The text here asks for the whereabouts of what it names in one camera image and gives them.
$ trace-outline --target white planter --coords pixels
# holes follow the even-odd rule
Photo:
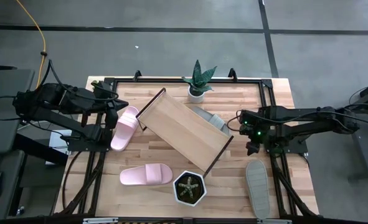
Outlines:
[[[180,200],[178,200],[178,196],[177,196],[177,190],[176,190],[176,182],[181,178],[181,176],[182,175],[184,175],[184,174],[192,174],[192,175],[196,175],[196,176],[198,176],[198,177],[200,177],[201,178],[201,180],[202,180],[202,185],[203,185],[203,189],[204,189],[204,193],[202,194],[202,196],[198,199],[198,201],[196,202],[196,203],[193,203],[193,204],[191,204],[191,203],[186,203],[186,202],[183,202],[183,201],[180,201]],[[174,196],[175,196],[175,198],[176,198],[176,201],[178,202],[178,203],[183,203],[184,205],[188,205],[188,206],[192,206],[192,207],[195,207],[201,200],[202,200],[202,198],[207,194],[207,190],[206,190],[206,186],[205,186],[205,184],[204,184],[204,179],[203,179],[203,176],[201,176],[200,174],[196,174],[196,173],[194,173],[194,172],[191,172],[191,171],[184,171],[173,183],[172,183],[172,188],[173,188],[173,190],[174,190]]]
[[[194,96],[191,94],[191,91],[189,91],[189,89],[191,88],[191,86],[188,87],[188,98],[189,101],[191,103],[202,103],[203,102],[203,98],[204,98],[204,93],[201,94],[200,96]]]

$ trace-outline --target black line on floor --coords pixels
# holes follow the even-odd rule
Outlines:
[[[170,28],[170,27],[87,27],[40,26],[44,31],[68,32],[194,32],[229,34],[288,34],[288,35],[368,35],[368,30],[301,30],[301,29],[236,29],[236,28]],[[0,25],[0,30],[33,30],[36,26]]]
[[[260,6],[261,21],[264,28],[265,45],[267,47],[268,60],[270,62],[271,76],[272,78],[279,78],[278,68],[276,67],[275,56],[273,53],[271,34],[269,32],[270,27],[268,25],[267,13],[265,12],[264,0],[258,0]]]
[[[368,30],[295,30],[271,29],[270,34],[289,35],[368,35]]]
[[[262,34],[263,29],[235,28],[163,28],[163,27],[74,27],[74,26],[40,26],[42,31],[73,32],[180,32],[180,33],[228,33],[228,34]],[[37,30],[36,26],[0,25],[0,30]]]

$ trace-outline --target gray floor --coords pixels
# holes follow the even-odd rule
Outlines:
[[[42,25],[261,29],[257,0],[22,1]],[[368,30],[368,0],[265,0],[271,29]],[[0,0],[0,23],[31,25],[14,1]],[[63,82],[89,75],[189,75],[196,59],[234,67],[240,77],[271,77],[263,34],[44,32]],[[297,107],[344,106],[368,85],[368,35],[271,35],[279,77],[289,78]],[[40,35],[0,30],[0,65],[38,70]],[[347,181],[363,167],[349,136],[307,140],[319,211],[368,222],[368,180]]]

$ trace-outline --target yellow cable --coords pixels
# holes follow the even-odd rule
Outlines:
[[[46,52],[45,49],[46,49],[46,45],[45,45],[45,38],[44,38],[44,35],[42,34],[42,31],[39,27],[39,25],[37,25],[37,23],[35,22],[35,20],[33,19],[33,17],[30,15],[30,13],[26,10],[26,8],[22,5],[22,3],[19,1],[19,0],[16,0],[17,3],[19,5],[21,5],[22,9],[26,12],[26,14],[30,17],[30,19],[32,19],[33,23],[35,24],[35,26],[37,27],[37,29],[40,31],[40,34],[41,34],[41,37],[42,37],[42,43],[43,43],[43,52]],[[44,61],[45,61],[45,55],[42,55],[41,56],[41,64],[40,64],[40,70],[39,70],[39,78],[37,79],[37,85],[35,86],[36,88],[39,87],[40,85],[40,79],[41,79],[41,71],[42,71],[42,66],[44,64]]]

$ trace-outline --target pink slipper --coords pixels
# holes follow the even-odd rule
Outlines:
[[[139,113],[134,106],[127,107],[120,116],[116,125],[116,132],[111,140],[110,147],[116,151],[123,151],[133,137],[135,129],[138,127],[136,115]]]
[[[146,164],[120,173],[120,182],[123,185],[161,185],[171,180],[172,170],[165,164]]]

